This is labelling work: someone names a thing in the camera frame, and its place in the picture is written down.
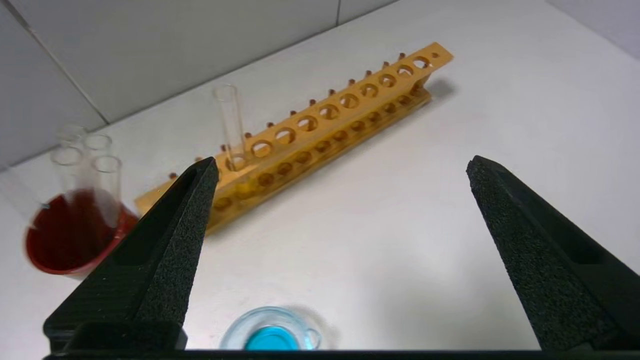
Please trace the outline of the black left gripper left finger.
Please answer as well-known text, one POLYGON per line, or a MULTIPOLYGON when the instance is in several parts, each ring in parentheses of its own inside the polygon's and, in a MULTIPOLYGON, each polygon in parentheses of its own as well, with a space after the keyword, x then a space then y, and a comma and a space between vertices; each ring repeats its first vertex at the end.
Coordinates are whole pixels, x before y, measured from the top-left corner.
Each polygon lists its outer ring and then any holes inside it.
POLYGON ((219 178, 207 157, 188 167, 46 319, 52 352, 172 352, 183 330, 219 178))

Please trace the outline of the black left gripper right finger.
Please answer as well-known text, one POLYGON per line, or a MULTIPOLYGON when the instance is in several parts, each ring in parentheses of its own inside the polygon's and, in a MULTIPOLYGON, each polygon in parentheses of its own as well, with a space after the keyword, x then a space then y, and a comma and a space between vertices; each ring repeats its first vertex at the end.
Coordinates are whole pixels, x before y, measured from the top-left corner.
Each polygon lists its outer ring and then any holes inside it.
POLYGON ((638 274, 498 162, 466 174, 541 349, 638 351, 638 274))

